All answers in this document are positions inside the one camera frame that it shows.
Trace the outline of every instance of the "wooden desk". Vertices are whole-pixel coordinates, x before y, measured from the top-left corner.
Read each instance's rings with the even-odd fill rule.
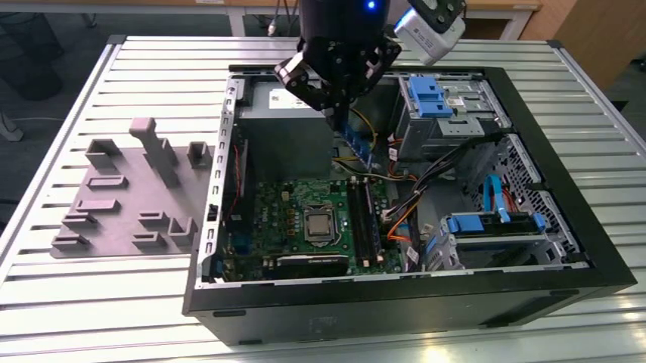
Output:
[[[391,0],[388,23],[395,23],[408,8],[406,0]],[[504,19],[500,40],[516,40],[539,0],[467,0],[466,17],[470,19]],[[272,15],[275,0],[0,0],[0,11],[44,13],[113,13],[113,14],[225,14],[231,33],[244,36],[244,15]]]

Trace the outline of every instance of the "metal case frame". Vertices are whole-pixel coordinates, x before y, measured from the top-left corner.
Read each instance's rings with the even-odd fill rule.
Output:
[[[267,66],[229,70],[259,75],[271,71]],[[610,295],[635,284],[504,70],[490,67],[394,67],[392,70],[402,73],[476,71],[484,75],[544,181],[540,188],[552,195],[570,232],[582,245],[582,259],[591,261],[591,268],[195,289],[197,241],[183,313],[196,317],[227,345],[520,325],[581,299]],[[229,88],[227,97],[233,102],[235,93],[236,88]],[[228,100],[221,129],[229,127],[224,123],[233,119],[233,105]],[[217,162],[225,165],[225,157]],[[203,233],[216,238],[208,229],[205,226]]]

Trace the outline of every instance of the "yellow wire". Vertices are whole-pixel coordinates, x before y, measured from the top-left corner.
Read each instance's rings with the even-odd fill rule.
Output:
[[[371,122],[368,121],[367,117],[363,116],[363,113],[360,113],[356,108],[352,109],[354,114],[362,119],[362,121],[367,124],[367,127],[371,129],[372,132],[372,145],[371,145],[371,151],[375,149],[376,145],[376,131],[375,128],[372,127]]]
[[[399,220],[396,221],[395,225],[392,226],[391,230],[387,233],[387,236],[388,237],[392,236],[392,233],[395,233],[395,231],[396,231],[396,227],[402,224],[402,222],[404,221],[406,217],[408,217],[408,214],[411,214],[412,210],[416,208],[416,205],[419,204],[420,199],[416,200],[415,204],[411,205],[411,207],[408,208],[408,210],[403,214],[402,218],[399,218]]]

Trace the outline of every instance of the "slotted aluminum table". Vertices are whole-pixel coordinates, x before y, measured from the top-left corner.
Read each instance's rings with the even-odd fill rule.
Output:
[[[3,238],[7,361],[639,360],[646,353],[646,151],[571,57],[543,42],[463,41],[438,65],[504,67],[639,284],[523,327],[227,347],[180,314],[188,256],[60,260],[48,248],[93,138],[152,116],[173,146],[213,144],[231,64],[276,64],[295,39],[128,37],[107,45]],[[410,52],[400,64],[416,64]],[[3,178],[11,177],[4,171]]]

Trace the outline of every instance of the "gray carpet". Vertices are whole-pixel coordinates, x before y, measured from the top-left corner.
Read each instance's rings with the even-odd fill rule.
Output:
[[[132,36],[229,36],[229,22],[224,15],[141,15],[99,14],[97,27],[87,29],[76,14],[49,14],[48,19],[65,53],[53,67],[64,80],[63,91],[45,101],[24,101],[0,82],[0,108],[9,118],[53,117],[64,119],[93,68],[105,40],[111,34]],[[245,17],[248,36],[264,36],[254,17]],[[279,22],[286,33],[287,19]],[[611,100],[629,101],[623,115],[646,136],[646,73],[630,66],[607,92]],[[0,140],[0,199],[20,199],[56,136],[60,123],[29,120],[17,123],[24,131],[19,143]],[[13,207],[0,204],[0,222],[8,221]]]

